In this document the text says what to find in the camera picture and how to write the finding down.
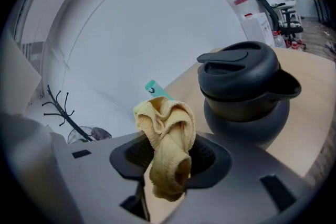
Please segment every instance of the black office chair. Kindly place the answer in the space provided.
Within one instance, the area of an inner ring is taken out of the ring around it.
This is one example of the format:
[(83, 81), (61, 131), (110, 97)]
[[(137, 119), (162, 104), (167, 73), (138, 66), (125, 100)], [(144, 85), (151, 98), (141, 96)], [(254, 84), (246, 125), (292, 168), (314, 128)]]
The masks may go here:
[(280, 30), (282, 35), (285, 35), (286, 37), (288, 37), (288, 41), (290, 43), (292, 42), (291, 36), (295, 38), (296, 37), (295, 34), (303, 32), (303, 27), (301, 25), (296, 26), (296, 27), (290, 26), (290, 23), (299, 24), (299, 22), (297, 21), (290, 21), (290, 14), (295, 13), (295, 10), (288, 11), (288, 8), (284, 8), (281, 10), (281, 13), (286, 16), (286, 23), (287, 23), (287, 27), (281, 27), (279, 24), (279, 16), (274, 11), (274, 9), (269, 5), (267, 0), (257, 0), (257, 1), (259, 1), (264, 6), (264, 8), (268, 11), (269, 16), (271, 17), (272, 22), (273, 22), (273, 30), (274, 31)]

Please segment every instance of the metal branch stand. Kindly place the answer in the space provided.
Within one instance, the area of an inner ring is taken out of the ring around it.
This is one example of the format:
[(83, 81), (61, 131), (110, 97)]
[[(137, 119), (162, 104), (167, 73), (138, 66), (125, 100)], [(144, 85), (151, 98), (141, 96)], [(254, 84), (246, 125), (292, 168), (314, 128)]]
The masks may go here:
[(68, 100), (68, 95), (69, 93), (67, 92), (67, 96), (65, 98), (65, 103), (64, 103), (64, 109), (60, 106), (60, 104), (57, 101), (57, 98), (59, 96), (59, 94), (61, 93), (61, 91), (58, 92), (58, 94), (56, 95), (56, 99), (54, 98), (53, 94), (51, 93), (50, 87), (48, 85), (48, 90), (47, 90), (48, 94), (50, 95), (52, 102), (46, 102), (44, 104), (42, 104), (42, 106), (46, 105), (46, 104), (52, 104), (56, 107), (56, 109), (58, 110), (58, 113), (44, 113), (44, 116), (50, 116), (50, 115), (55, 115), (55, 116), (61, 116), (63, 117), (64, 121), (59, 125), (62, 126), (65, 121), (67, 121), (81, 136), (83, 136), (87, 141), (93, 141), (93, 139), (90, 138), (90, 136), (85, 133), (71, 118), (70, 116), (75, 112), (74, 110), (72, 111), (72, 113), (69, 115), (67, 113), (67, 100)]

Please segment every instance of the black slot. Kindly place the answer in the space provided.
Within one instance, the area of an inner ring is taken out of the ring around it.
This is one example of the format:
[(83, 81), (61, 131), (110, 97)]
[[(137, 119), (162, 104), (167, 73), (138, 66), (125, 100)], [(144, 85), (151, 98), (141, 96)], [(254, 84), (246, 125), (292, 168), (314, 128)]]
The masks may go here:
[(295, 197), (275, 175), (264, 176), (260, 179), (268, 194), (282, 212), (296, 201)]
[(199, 139), (195, 140), (193, 147), (189, 151), (189, 155), (192, 160), (191, 176), (209, 169), (216, 161), (214, 151)]
[(248, 41), (247, 42), (241, 42), (241, 43), (237, 43), (237, 44), (234, 44), (234, 45), (231, 45), (227, 48), (224, 48), (222, 49), (223, 50), (260, 50), (261, 47), (254, 43), (254, 42), (251, 42), (249, 43)]
[(120, 205), (128, 212), (144, 219), (151, 221), (151, 217), (147, 208), (145, 193), (141, 184), (138, 185), (135, 195), (128, 197)]
[(72, 155), (75, 159), (80, 158), (80, 157), (84, 157), (86, 155), (90, 155), (91, 152), (89, 152), (88, 150), (83, 150), (83, 151), (76, 151), (73, 152)]
[(212, 75), (223, 75), (240, 71), (245, 67), (237, 64), (209, 62), (205, 65), (205, 72)]

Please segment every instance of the towel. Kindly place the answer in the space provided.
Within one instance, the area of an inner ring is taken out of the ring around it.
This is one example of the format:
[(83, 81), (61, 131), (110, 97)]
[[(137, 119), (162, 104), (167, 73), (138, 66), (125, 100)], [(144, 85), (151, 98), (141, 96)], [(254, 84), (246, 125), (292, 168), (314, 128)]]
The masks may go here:
[(175, 201), (184, 192), (191, 171), (196, 132), (194, 114), (183, 102), (156, 97), (133, 110), (136, 128), (143, 131), (154, 148), (150, 180), (158, 198)]

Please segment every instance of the cooking pot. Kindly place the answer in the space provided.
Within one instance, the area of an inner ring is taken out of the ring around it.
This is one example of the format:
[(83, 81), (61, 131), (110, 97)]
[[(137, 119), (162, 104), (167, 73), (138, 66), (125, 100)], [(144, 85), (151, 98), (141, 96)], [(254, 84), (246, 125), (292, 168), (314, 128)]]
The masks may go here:
[(282, 70), (266, 44), (247, 41), (197, 58), (203, 63), (198, 82), (213, 112), (235, 122), (249, 122), (270, 113), (280, 100), (297, 97), (301, 85)]

